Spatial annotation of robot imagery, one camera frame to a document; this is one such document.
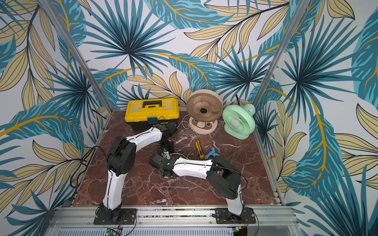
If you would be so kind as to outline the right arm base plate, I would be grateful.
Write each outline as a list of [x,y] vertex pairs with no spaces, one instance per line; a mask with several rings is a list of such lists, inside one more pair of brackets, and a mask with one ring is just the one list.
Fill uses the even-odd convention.
[[212,216],[217,224],[255,224],[256,215],[252,208],[244,207],[241,215],[230,213],[227,208],[216,208]]

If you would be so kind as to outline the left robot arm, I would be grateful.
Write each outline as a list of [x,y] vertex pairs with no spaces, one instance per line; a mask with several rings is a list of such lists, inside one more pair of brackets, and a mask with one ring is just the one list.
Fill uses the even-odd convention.
[[159,143],[158,150],[174,151],[174,144],[169,139],[176,133],[177,124],[155,124],[139,134],[115,139],[109,150],[107,161],[108,181],[104,199],[99,210],[108,219],[120,216],[122,191],[127,174],[133,168],[136,153],[152,143]]

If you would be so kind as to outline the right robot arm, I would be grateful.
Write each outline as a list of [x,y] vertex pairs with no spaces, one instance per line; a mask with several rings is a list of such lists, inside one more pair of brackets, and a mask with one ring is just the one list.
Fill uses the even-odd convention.
[[235,216],[242,215],[242,174],[224,158],[217,156],[212,160],[200,161],[178,155],[166,158],[155,154],[149,164],[164,178],[195,177],[207,180],[226,199],[228,212]]

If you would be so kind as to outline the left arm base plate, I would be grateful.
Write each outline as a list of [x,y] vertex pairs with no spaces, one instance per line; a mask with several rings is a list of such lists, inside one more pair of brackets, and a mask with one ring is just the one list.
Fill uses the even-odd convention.
[[133,225],[136,223],[135,208],[120,208],[113,211],[99,208],[95,213],[94,225]]

